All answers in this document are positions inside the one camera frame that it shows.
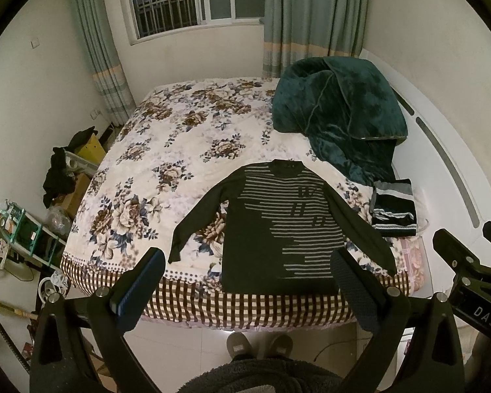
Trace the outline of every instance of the sweater collar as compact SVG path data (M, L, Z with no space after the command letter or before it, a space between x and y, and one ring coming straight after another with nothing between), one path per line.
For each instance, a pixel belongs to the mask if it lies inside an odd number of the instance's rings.
M279 178L297 177L304 169L302 161L273 160L268 166L271 173Z

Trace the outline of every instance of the folded striped cloth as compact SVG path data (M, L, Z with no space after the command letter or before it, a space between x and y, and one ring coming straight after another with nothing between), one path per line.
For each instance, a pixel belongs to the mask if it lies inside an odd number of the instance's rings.
M369 204L371 225L386 237L415 236L417 229L415 200L411 180L374 182Z

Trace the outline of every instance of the white bed frame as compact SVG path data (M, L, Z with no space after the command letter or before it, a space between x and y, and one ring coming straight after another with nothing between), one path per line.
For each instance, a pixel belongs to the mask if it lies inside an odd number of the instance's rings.
M433 250L433 234L447 229L481 264L491 266L491 244L482 236L483 224L491 220L491 186L462 138L420 90L366 49L360 57L373 62L404 101L400 106L409 135L396 147L393 165L399 178L410 178L424 192L430 224L422 236L432 290L445 291L454 273Z

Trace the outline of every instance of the curtain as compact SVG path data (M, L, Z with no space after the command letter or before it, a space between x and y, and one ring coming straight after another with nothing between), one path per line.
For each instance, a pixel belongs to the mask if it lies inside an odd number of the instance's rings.
M136 106L118 59L105 3L103 0L71 0L71 4L86 60L110 121L124 125Z
M368 0L265 0L264 77L311 56L362 50Z

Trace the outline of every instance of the cable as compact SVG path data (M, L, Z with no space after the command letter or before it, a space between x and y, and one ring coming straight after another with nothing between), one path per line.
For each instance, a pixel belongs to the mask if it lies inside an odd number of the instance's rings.
M320 352L318 352L318 354L315 356L315 358L313 359L313 362L316 362L316 360L318 359L318 356L320 356L322 354L322 352L326 349L326 348L329 348L331 346L334 346L336 344L343 344L343 343L352 343L352 342L356 342L356 340L347 340L347 341L339 341L337 343L331 343L331 344L328 344L326 347L324 347L322 350L320 350Z
M33 273L33 269L29 268L30 272L31 272L31 276L32 278L31 279L20 279L18 276L16 276L14 273L10 272L9 270L7 270L6 268L4 268L6 270L7 273L13 275L15 278L17 278L19 281L21 282L31 282L34 280L34 273Z
M11 337L9 337L9 335L7 334L6 330L4 329L4 327L2 326L1 323L0 323L0 334L2 335L2 337L5 340L5 342L7 343L7 345L9 346L9 348L11 349L11 351L13 352L13 355L18 359L18 362L21 363L21 365L24 367L24 369L29 374L29 370L30 370L29 364L24 359L24 357L20 354L20 352L18 351L18 349L16 348L16 346L12 342Z

